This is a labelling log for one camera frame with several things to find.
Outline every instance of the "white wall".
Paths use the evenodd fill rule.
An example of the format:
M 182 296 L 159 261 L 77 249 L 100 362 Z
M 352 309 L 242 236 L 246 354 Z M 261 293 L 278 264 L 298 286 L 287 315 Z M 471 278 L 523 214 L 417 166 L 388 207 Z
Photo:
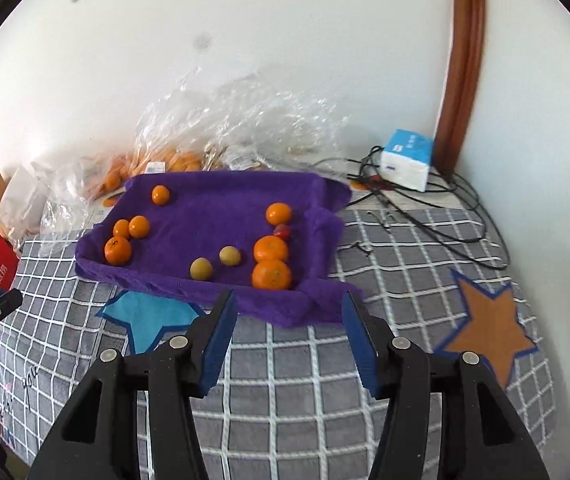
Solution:
M 432 134 L 451 0 L 24 0 L 0 28 L 0 169 L 126 146 L 146 105 L 200 61 L 266 70 L 353 114 L 358 153 L 397 127 Z
M 546 450 L 570 476 L 570 14 L 557 0 L 488 0 L 482 77 L 460 169 L 503 230 L 556 373 Z

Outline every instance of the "blue star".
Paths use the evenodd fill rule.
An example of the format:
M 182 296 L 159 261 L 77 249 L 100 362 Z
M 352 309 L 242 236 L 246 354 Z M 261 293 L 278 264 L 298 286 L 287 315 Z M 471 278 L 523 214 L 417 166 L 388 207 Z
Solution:
M 197 304 L 132 290 L 116 295 L 96 313 L 127 330 L 132 354 L 153 350 L 166 332 L 186 330 L 205 315 Z

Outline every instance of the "orange star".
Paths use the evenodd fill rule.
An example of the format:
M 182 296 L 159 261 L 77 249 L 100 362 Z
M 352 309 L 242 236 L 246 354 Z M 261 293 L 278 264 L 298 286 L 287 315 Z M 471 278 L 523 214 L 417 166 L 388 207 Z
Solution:
M 452 271 L 467 318 L 440 346 L 440 352 L 472 351 L 485 357 L 505 388 L 510 382 L 514 359 L 538 350 L 518 322 L 511 283 L 497 293 L 486 290 L 462 274 Z

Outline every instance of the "blue gripper pad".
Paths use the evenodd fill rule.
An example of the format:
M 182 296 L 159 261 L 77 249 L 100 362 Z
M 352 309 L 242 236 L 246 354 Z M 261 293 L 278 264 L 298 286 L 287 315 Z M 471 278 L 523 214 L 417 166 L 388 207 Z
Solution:
M 236 319 L 238 319 L 238 306 L 236 296 L 231 293 L 203 352 L 203 369 L 198 382 L 198 390 L 203 397 L 218 381 L 220 368 L 236 326 Z
M 380 391 L 376 373 L 378 355 L 349 294 L 342 297 L 342 323 L 350 341 L 351 353 L 356 361 L 360 382 L 369 390 L 369 394 L 376 398 Z

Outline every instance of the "price tag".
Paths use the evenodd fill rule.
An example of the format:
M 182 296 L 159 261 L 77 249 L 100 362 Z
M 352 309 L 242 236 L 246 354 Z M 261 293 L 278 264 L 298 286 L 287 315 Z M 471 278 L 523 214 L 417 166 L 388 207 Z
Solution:
M 164 173 L 164 162 L 148 162 L 145 168 L 145 173 Z

